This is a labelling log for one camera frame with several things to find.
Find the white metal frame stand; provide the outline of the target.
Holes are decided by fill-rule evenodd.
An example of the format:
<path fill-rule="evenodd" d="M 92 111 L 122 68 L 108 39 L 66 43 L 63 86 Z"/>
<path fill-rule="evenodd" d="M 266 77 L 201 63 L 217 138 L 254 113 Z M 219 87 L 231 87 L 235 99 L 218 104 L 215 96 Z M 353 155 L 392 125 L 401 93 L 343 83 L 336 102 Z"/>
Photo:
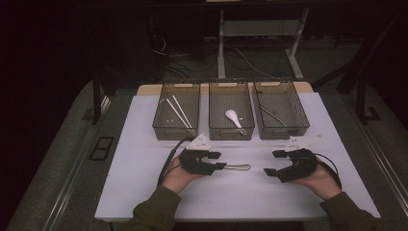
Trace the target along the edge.
<path fill-rule="evenodd" d="M 303 79 L 295 54 L 300 43 L 310 9 L 304 8 L 299 19 L 283 20 L 226 20 L 224 10 L 219 12 L 217 77 L 226 77 L 224 39 L 230 37 L 283 37 L 292 36 L 292 46 L 285 50 L 287 59 L 297 80 Z"/>

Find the smoky clear plastic bin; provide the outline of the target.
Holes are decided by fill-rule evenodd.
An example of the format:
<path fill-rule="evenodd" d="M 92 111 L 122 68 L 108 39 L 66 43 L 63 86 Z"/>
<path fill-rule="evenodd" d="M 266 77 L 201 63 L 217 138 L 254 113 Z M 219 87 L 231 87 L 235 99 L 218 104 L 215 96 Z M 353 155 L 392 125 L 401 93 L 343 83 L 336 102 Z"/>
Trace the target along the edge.
<path fill-rule="evenodd" d="M 238 114 L 242 136 L 236 125 L 225 116 L 227 110 Z M 255 128 L 249 88 L 246 81 L 212 82 L 209 85 L 209 132 L 211 141 L 250 141 Z"/>
<path fill-rule="evenodd" d="M 261 140 L 288 140 L 290 136 L 303 136 L 309 129 L 309 120 L 293 82 L 257 81 L 253 85 L 252 99 Z M 266 107 L 287 126 L 262 111 L 260 106 Z"/>
<path fill-rule="evenodd" d="M 177 115 L 167 104 L 168 98 L 183 118 L 174 102 L 175 95 L 189 119 L 192 129 L 186 128 Z M 196 83 L 176 84 L 164 83 L 153 120 L 152 127 L 159 141 L 179 141 L 187 137 L 195 137 L 198 133 L 200 109 L 200 86 Z"/>

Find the person's right hand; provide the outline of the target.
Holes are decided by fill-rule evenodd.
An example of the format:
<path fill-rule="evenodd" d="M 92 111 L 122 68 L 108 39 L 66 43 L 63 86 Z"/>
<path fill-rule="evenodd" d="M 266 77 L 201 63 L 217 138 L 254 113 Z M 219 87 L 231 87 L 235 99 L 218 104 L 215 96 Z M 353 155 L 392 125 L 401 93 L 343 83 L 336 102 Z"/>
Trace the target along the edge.
<path fill-rule="evenodd" d="M 311 175 L 296 179 L 293 183 L 308 188 L 323 200 L 328 200 L 342 192 L 330 172 L 320 164 L 317 164 L 316 170 Z"/>

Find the steel fork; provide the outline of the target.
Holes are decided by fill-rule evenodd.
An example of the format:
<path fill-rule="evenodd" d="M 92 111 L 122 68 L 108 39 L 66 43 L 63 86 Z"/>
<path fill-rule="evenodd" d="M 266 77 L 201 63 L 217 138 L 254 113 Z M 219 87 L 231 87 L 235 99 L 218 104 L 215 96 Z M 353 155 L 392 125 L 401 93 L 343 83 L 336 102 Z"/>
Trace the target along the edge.
<path fill-rule="evenodd" d="M 270 110 L 268 110 L 266 107 L 264 106 L 260 106 L 261 110 L 264 111 L 265 113 L 267 113 L 268 115 L 272 116 L 274 119 L 276 119 L 280 124 L 282 124 L 283 126 L 287 126 L 286 123 L 280 119 L 277 115 L 273 114 Z"/>

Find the white ceramic spoon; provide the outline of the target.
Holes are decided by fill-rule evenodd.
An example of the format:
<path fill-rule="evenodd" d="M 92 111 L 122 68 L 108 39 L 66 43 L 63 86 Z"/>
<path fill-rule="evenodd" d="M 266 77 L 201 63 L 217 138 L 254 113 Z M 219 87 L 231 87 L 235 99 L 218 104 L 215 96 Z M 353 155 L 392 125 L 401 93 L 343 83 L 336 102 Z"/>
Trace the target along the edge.
<path fill-rule="evenodd" d="M 227 110 L 225 113 L 225 116 L 228 117 L 237 127 L 237 129 L 239 130 L 240 134 L 242 136 L 246 136 L 247 132 L 242 128 L 240 122 L 239 122 L 239 118 L 238 118 L 238 114 L 236 111 L 234 110 Z"/>

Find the person's left hand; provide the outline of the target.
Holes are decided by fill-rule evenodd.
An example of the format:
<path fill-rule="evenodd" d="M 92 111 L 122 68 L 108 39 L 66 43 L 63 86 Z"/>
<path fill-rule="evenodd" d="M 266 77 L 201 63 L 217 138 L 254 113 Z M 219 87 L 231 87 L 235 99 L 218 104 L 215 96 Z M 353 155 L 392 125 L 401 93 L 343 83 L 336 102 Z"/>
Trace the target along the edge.
<path fill-rule="evenodd" d="M 176 157 L 167 168 L 162 186 L 174 193 L 180 193 L 190 182 L 199 178 L 201 175 L 185 171 L 181 166 L 179 157 Z"/>

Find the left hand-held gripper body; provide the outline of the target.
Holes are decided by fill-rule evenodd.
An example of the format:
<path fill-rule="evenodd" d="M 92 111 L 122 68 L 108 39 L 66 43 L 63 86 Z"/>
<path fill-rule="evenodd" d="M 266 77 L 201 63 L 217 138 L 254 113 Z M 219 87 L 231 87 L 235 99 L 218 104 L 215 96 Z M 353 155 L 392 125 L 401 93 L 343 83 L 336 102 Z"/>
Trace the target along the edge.
<path fill-rule="evenodd" d="M 216 165 L 203 162 L 210 154 L 211 146 L 204 134 L 194 138 L 179 155 L 182 168 L 190 174 L 212 175 Z"/>

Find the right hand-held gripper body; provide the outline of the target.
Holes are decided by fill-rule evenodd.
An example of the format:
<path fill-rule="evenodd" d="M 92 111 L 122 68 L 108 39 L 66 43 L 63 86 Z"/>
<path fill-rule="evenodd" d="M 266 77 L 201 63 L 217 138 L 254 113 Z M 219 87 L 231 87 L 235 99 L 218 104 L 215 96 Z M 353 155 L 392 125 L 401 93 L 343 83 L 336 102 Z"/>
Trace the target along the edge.
<path fill-rule="evenodd" d="M 282 183 L 305 178 L 316 170 L 318 160 L 316 155 L 307 149 L 307 146 L 321 138 L 322 135 L 290 136 L 283 150 L 288 153 L 287 158 L 292 161 L 292 164 L 277 170 L 277 177 Z"/>

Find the white chopstick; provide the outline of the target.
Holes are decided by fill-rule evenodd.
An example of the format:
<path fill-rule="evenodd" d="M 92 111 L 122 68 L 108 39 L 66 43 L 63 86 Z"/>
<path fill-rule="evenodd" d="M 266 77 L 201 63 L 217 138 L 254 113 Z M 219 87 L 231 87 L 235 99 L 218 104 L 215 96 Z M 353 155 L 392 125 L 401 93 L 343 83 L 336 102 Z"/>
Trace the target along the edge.
<path fill-rule="evenodd" d="M 174 102 L 176 103 L 177 107 L 179 108 L 179 110 L 180 110 L 180 112 L 181 112 L 181 114 L 182 114 L 182 116 L 184 118 L 184 121 L 187 123 L 188 127 L 190 129 L 192 129 L 191 123 L 190 123 L 189 119 L 187 118 L 183 108 L 181 107 L 177 97 L 175 95 L 172 95 L 172 98 L 173 98 Z"/>
<path fill-rule="evenodd" d="M 188 123 L 181 117 L 181 115 L 178 113 L 178 111 L 175 109 L 175 107 L 173 106 L 173 104 L 170 102 L 170 100 L 167 98 L 166 99 L 167 104 L 170 106 L 170 108 L 172 109 L 172 111 L 177 115 L 177 117 L 181 120 L 181 122 L 185 125 L 186 128 L 190 128 L 190 126 L 188 125 Z"/>

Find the black metal stand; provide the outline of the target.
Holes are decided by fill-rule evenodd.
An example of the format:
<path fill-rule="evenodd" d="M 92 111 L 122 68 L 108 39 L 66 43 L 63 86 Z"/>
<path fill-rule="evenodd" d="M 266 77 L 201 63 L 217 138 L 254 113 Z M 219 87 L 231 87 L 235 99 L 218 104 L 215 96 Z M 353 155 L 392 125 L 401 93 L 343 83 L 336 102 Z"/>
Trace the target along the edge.
<path fill-rule="evenodd" d="M 366 105 L 367 85 L 367 82 L 362 79 L 357 82 L 356 115 L 363 124 L 367 124 L 369 121 L 379 121 L 381 119 L 374 107 Z"/>

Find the white table cover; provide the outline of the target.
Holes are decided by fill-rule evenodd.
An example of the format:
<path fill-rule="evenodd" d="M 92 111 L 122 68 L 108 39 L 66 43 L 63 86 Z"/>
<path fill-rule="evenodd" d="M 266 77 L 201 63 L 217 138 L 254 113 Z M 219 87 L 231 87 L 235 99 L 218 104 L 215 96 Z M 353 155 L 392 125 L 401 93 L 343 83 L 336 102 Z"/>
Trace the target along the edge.
<path fill-rule="evenodd" d="M 347 154 L 320 96 L 299 96 L 311 123 L 310 135 L 322 138 L 310 150 L 334 162 L 344 191 L 362 209 L 378 213 L 362 179 Z M 176 141 L 157 140 L 152 122 L 159 99 L 153 95 L 133 98 L 126 117 L 110 171 L 95 212 L 105 221 L 127 220 L 136 205 L 156 188 L 158 176 Z M 181 193 L 176 217 L 193 220 L 306 220 L 324 218 L 320 200 L 308 189 L 282 183 L 269 177 L 265 168 L 289 165 L 276 159 L 275 149 L 283 141 L 262 141 L 254 135 L 250 141 L 214 141 L 211 147 L 220 152 L 220 161 L 229 165 L 251 165 L 250 170 L 218 170 L 190 183 Z"/>

